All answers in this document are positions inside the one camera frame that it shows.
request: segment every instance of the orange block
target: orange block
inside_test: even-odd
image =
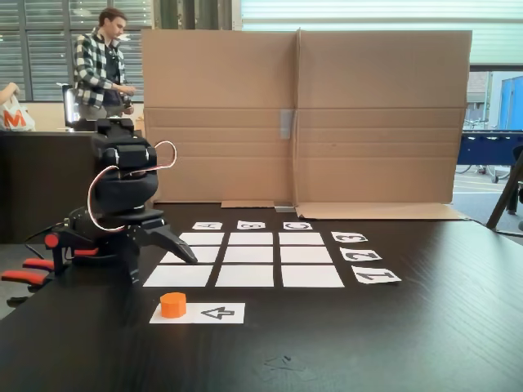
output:
[[[183,292],[169,292],[160,297],[162,306],[162,317],[175,319],[187,312],[186,295]]]

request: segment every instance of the man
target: man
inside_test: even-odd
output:
[[[118,37],[127,23],[116,8],[104,9],[98,27],[78,37],[74,48],[74,88],[80,118],[96,120],[132,114],[131,96],[136,88],[126,86],[123,53]]]

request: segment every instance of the plastic bag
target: plastic bag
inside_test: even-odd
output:
[[[0,105],[0,130],[2,131],[35,131],[34,120],[27,109],[20,105],[15,96]]]

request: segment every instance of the desk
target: desk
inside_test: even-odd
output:
[[[175,233],[197,221],[262,221],[277,233],[296,214],[164,206]],[[523,390],[523,247],[471,221],[312,221],[345,287],[130,287],[112,269],[69,268],[0,322],[6,391]],[[358,283],[330,231],[362,233],[400,283]],[[278,246],[275,236],[275,247]],[[209,281],[216,279],[221,245]],[[143,282],[164,252],[145,248]],[[159,297],[244,302],[244,324],[150,324]],[[264,381],[275,355],[315,374]]]
[[[87,200],[91,132],[0,131],[0,243],[21,243]]]

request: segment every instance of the checkered shirt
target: checkered shirt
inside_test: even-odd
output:
[[[105,72],[105,42],[98,34],[99,28],[92,33],[78,37],[74,44],[74,90],[76,101],[80,104],[100,108],[104,100],[105,90],[110,90],[113,83],[107,79]],[[114,39],[111,46],[118,54],[119,84],[127,84],[125,80],[125,65],[123,53],[118,49],[120,41]],[[122,95],[123,103],[131,102],[131,98]]]

